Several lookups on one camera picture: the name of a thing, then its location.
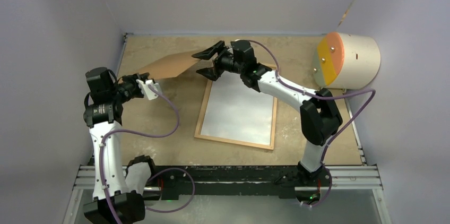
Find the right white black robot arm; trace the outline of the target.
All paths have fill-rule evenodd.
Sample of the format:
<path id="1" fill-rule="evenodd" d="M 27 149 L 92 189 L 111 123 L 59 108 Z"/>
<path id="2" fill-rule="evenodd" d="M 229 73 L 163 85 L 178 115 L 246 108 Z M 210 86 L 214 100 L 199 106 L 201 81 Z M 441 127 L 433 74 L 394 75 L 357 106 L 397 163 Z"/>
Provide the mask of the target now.
<path id="1" fill-rule="evenodd" d="M 197 73 L 211 81 L 216 81 L 224 72 L 238 74 L 248 88 L 273 96 L 298 111 L 301 131 L 307 140 L 298 162 L 298 178 L 302 184 L 311 185 L 325 169 L 326 150 L 343 124 L 335 98 L 328 89 L 302 88 L 284 80 L 279 75 L 278 64 L 270 68 L 257 61 L 251 44 L 251 40 L 235 40 L 227 46 L 219 41 L 194 53 L 195 59 L 212 61 L 211 67 L 201 68 Z"/>

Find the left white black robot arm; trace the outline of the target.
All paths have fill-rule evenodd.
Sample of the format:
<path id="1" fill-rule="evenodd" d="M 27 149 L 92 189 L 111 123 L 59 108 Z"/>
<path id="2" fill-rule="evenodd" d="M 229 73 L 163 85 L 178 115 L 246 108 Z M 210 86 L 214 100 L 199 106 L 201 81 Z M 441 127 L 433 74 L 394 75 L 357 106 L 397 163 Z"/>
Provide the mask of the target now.
<path id="1" fill-rule="evenodd" d="M 94 148 L 95 181 L 92 202 L 83 206 L 92 223 L 135 223 L 145 217 L 143 187 L 158 181 L 149 157 L 131 162 L 131 177 L 123 169 L 120 152 L 123 104 L 144 98 L 143 87 L 151 82 L 148 73 L 125 75 L 119 82 L 112 70 L 94 68 L 85 74 L 89 92 L 85 96 L 83 119 Z"/>

